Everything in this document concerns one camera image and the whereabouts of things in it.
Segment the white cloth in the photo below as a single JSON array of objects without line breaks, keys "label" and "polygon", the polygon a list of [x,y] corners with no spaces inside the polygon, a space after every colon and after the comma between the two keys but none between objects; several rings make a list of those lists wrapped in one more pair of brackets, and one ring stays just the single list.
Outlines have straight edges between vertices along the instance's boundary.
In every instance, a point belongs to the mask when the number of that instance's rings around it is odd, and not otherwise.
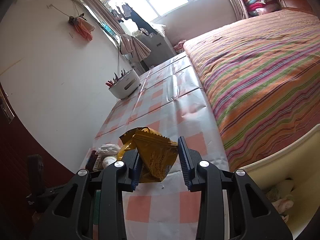
[{"label": "white cloth", "polygon": [[117,144],[103,144],[96,151],[96,155],[102,157],[116,155],[120,151],[120,147]]}]

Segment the table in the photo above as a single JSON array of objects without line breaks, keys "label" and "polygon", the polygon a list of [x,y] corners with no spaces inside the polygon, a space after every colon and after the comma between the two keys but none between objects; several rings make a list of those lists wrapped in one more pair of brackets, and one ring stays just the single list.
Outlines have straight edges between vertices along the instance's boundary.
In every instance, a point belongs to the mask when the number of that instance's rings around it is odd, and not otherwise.
[{"label": "table", "polygon": [[[184,136],[189,148],[220,169],[228,161],[209,101],[191,61],[181,53],[140,76],[139,86],[119,100],[94,139],[92,150],[102,144],[122,146],[119,136],[135,127],[148,126],[177,141]],[[200,192],[184,185],[179,157],[159,183],[139,184],[123,192],[128,239],[194,240],[199,217]]]}]

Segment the hanging towel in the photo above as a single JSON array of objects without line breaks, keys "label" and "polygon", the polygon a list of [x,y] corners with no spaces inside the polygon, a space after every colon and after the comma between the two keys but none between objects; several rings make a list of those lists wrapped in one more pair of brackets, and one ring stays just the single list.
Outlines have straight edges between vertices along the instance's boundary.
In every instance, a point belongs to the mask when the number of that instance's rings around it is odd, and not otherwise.
[{"label": "hanging towel", "polygon": [[73,25],[76,31],[88,41],[92,41],[91,32],[95,29],[95,26],[88,23],[81,17],[69,17],[69,24]]}]

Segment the hanging laundry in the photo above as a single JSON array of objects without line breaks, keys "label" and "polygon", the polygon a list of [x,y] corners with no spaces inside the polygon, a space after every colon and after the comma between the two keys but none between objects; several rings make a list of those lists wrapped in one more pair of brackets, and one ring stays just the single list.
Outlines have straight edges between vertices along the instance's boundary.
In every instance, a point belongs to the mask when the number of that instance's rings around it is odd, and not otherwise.
[{"label": "hanging laundry", "polygon": [[120,23],[123,22],[123,20],[121,20],[122,15],[120,15],[116,10],[112,10],[111,13],[113,14],[113,16],[116,18],[116,20]]},{"label": "hanging laundry", "polygon": [[124,11],[124,17],[130,17],[131,16],[131,7],[127,3],[122,5],[122,9]]},{"label": "hanging laundry", "polygon": [[140,30],[140,29],[146,29],[147,32],[149,33],[149,35],[150,35],[151,33],[158,34],[158,32],[157,32],[154,28],[152,28],[149,23],[147,23],[144,19],[142,19],[142,18],[140,17],[140,15],[137,14],[129,5],[128,5],[128,7],[129,7],[130,10],[131,10],[130,19],[131,19],[133,22],[136,23],[136,25],[137,25],[137,27],[138,27],[139,30]]},{"label": "hanging laundry", "polygon": [[95,26],[91,25],[81,17],[73,16],[69,17],[68,23],[71,24],[82,37],[86,38],[88,41],[92,41],[91,32],[94,31]]},{"label": "hanging laundry", "polygon": [[117,9],[118,9],[118,14],[119,14],[120,18],[124,18],[124,14],[122,13],[119,6],[117,6]]}]

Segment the red door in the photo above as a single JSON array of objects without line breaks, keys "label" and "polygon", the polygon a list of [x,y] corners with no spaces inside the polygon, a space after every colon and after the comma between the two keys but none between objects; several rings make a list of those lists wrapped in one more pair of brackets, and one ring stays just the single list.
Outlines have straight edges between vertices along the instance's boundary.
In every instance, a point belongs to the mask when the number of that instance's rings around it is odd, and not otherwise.
[{"label": "red door", "polygon": [[[53,158],[28,132],[16,116],[0,84],[0,203],[12,223],[28,238],[34,211],[25,200],[30,194],[27,156],[39,154],[44,162],[47,187],[67,183],[73,173]],[[10,109],[14,115],[10,121]]]}]

